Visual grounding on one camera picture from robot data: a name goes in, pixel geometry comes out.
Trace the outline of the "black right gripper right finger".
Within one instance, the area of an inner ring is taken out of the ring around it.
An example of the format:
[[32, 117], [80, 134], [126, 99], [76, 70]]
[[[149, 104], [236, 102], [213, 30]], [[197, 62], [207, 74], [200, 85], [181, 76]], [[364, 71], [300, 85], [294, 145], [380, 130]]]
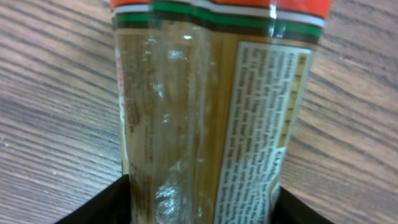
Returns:
[[280, 189], [280, 195], [271, 214], [271, 224], [334, 224], [296, 196]]

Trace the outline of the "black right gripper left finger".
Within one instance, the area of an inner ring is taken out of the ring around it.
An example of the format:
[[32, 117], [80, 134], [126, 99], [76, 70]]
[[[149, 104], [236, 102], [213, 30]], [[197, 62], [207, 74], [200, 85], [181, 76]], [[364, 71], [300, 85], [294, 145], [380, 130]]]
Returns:
[[55, 224], [130, 224], [129, 176], [123, 175]]

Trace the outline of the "long orange pasta packet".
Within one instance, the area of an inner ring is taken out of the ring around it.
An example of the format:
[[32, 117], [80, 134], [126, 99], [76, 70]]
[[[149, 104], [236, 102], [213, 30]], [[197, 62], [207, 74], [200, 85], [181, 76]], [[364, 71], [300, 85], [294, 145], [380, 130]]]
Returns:
[[330, 6], [111, 1], [132, 223], [271, 223]]

